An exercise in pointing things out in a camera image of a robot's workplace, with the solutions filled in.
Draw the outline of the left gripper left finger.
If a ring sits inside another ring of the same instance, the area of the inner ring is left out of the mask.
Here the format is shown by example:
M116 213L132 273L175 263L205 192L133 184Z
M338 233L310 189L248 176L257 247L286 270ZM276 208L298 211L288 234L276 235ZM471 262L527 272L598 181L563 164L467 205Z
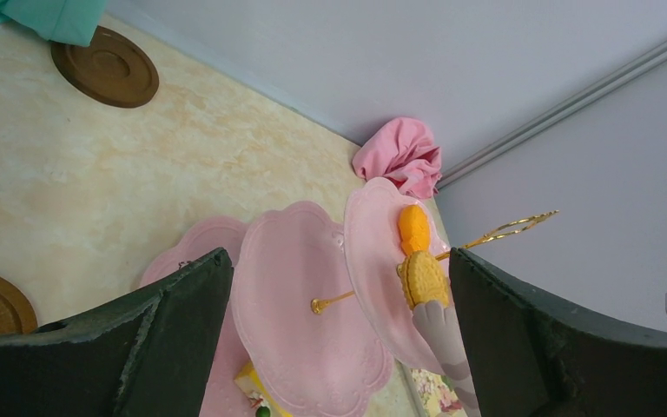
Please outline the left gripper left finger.
M0 336L0 416L196 416L234 269L216 248L91 310Z

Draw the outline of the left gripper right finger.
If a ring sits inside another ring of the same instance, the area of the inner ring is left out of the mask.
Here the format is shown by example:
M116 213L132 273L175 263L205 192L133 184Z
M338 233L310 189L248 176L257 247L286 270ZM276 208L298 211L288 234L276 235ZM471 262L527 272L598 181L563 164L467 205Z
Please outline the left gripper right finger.
M464 249L449 259L484 416L667 416L667 332L600 314Z

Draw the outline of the floral serving tray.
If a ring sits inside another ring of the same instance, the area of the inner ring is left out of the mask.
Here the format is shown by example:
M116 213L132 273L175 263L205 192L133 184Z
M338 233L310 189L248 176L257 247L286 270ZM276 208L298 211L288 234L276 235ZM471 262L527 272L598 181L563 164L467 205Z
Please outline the floral serving tray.
M410 369L415 392L426 416L466 416L457 394L442 375Z

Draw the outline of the yellow cake piece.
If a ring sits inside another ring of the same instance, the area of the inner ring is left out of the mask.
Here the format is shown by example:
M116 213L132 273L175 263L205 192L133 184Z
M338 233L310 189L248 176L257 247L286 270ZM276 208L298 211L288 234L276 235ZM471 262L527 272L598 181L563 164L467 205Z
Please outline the yellow cake piece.
M234 384L248 401L250 411L256 417L291 417L261 383L252 361L248 361L234 378Z

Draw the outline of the orange round cookie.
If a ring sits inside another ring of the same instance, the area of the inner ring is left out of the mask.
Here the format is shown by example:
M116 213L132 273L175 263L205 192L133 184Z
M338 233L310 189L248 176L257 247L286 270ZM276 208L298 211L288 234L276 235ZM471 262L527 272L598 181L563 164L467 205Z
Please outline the orange round cookie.
M418 250L407 255L397 267L407 306L413 311L419 304L438 301L451 304L451 288L440 261L430 252Z

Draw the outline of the orange flower pastry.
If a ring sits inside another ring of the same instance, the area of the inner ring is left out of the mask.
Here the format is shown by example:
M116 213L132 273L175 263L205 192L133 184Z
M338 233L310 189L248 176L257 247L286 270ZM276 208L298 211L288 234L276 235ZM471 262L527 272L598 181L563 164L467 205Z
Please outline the orange flower pastry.
M426 251L430 247L431 230L428 216L419 205L408 205L400 211L398 218L400 247L405 255Z

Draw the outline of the pink three-tier cake stand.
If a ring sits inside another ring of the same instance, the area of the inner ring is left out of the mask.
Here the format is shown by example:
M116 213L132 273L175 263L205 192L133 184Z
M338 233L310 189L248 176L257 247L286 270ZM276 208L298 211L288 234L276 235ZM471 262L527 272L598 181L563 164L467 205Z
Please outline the pink three-tier cake stand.
M152 262L142 285L214 248L225 248L232 262L231 295L199 415L253 416L234 384L248 361L292 416L364 415L396 362L444 375L413 324L397 275L406 258L397 222L408 205L426 212L426 251L448 279L448 247L430 212L381 177L348 197L343 222L305 201L249 224L217 216Z

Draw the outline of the pink cloth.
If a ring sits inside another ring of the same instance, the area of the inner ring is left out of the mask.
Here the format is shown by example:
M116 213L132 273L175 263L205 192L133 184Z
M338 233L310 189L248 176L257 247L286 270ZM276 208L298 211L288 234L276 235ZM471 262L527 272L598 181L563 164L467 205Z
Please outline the pink cloth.
M430 128L411 117L385 123L352 159L354 173L369 181L383 177L403 195L428 200L441 179L441 147Z

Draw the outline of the teal t-shirt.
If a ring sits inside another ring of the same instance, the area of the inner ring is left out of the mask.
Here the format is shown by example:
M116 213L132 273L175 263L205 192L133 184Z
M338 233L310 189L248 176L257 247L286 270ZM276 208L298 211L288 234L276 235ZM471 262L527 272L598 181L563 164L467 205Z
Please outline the teal t-shirt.
M19 23L42 39L86 47L106 0L0 0L0 24Z

